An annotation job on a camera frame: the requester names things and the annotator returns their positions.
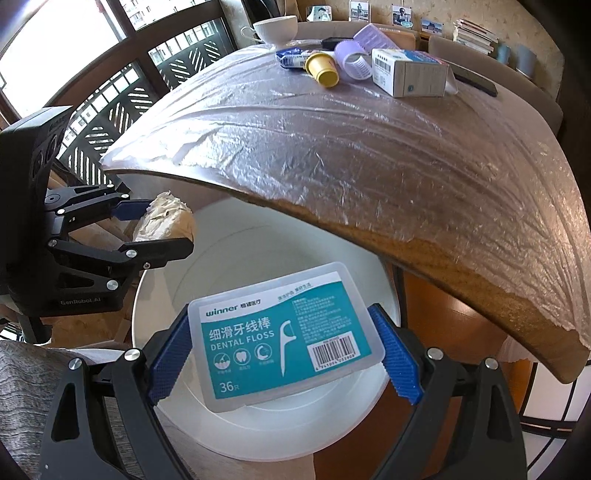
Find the chair back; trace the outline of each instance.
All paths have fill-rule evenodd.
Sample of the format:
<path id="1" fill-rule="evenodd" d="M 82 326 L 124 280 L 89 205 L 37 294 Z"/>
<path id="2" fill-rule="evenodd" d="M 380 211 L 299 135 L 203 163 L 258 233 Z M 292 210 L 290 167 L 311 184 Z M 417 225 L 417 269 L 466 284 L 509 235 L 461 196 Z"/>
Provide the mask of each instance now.
<path id="1" fill-rule="evenodd" d="M 436 35 L 429 38 L 429 53 L 479 73 L 520 96 L 540 113 L 554 135 L 558 134 L 563 118 L 562 109 L 548 93 L 536 87 L 521 73 L 470 47 Z"/>
<path id="2" fill-rule="evenodd" d="M 323 40 L 329 37 L 353 38 L 367 23 L 365 22 L 301 22 L 298 24 L 296 40 Z M 414 30 L 398 25 L 374 24 L 403 50 L 416 50 L 421 36 Z"/>

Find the smartphone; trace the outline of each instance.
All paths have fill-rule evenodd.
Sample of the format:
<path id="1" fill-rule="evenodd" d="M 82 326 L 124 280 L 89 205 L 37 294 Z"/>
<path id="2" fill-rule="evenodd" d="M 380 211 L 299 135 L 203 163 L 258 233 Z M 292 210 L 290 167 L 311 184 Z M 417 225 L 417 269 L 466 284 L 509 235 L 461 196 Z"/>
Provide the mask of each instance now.
<path id="1" fill-rule="evenodd" d="M 488 78 L 450 61 L 445 60 L 445 62 L 452 68 L 452 72 L 456 77 L 456 80 L 459 82 L 467 83 L 468 85 L 482 90 L 483 92 L 488 93 L 491 97 L 496 97 L 498 95 L 495 84 Z"/>
<path id="2" fill-rule="evenodd" d="M 336 44 L 339 42 L 342 42 L 343 40 L 352 40 L 352 38 L 344 38 L 344 37 L 325 38 L 322 41 L 322 48 L 325 48 L 326 50 L 334 50 L 336 47 Z"/>

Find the blue gripper pad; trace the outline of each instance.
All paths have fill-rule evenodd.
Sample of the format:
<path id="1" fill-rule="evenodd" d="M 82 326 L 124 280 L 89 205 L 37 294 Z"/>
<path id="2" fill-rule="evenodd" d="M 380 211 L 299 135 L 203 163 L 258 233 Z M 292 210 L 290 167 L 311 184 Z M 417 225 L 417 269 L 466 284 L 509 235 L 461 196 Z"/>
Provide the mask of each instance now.
<path id="1" fill-rule="evenodd" d="M 372 305 L 368 312 L 386 349 L 382 364 L 392 385 L 400 397 L 405 397 L 410 400 L 411 405 L 416 405 L 424 393 L 416 361 L 390 326 L 381 308 Z"/>
<path id="2" fill-rule="evenodd" d="M 139 220 L 142 218 L 152 200 L 123 200 L 111 211 L 111 215 L 126 222 L 128 220 Z"/>
<path id="3" fill-rule="evenodd" d="M 148 396 L 153 405 L 170 395 L 192 348 L 189 315 L 185 312 L 152 365 L 152 386 Z"/>

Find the floor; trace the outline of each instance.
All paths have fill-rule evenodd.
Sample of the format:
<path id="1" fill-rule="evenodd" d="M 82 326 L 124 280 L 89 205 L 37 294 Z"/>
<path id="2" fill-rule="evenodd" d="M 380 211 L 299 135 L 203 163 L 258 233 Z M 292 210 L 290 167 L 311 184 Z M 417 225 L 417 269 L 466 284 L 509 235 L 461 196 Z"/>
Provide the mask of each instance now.
<path id="1" fill-rule="evenodd" d="M 408 326 L 425 346 L 438 346 L 455 360 L 477 363 L 495 355 L 506 334 L 470 307 L 412 274 L 404 274 Z M 514 401 L 521 405 L 530 377 L 527 361 L 503 365 Z M 452 438 L 459 401 L 452 399 L 437 447 L 423 476 L 439 470 Z M 388 385 L 377 405 L 346 437 L 314 454 L 317 480 L 370 479 L 411 413 L 406 399 Z"/>

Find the teal label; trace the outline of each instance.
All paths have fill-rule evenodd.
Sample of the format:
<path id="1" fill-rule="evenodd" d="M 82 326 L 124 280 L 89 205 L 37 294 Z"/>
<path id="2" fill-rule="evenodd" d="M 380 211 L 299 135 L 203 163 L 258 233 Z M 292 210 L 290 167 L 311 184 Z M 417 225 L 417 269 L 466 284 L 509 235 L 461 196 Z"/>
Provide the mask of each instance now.
<path id="1" fill-rule="evenodd" d="M 200 307 L 217 399 L 299 382 L 371 354 L 340 277 L 324 277 Z"/>

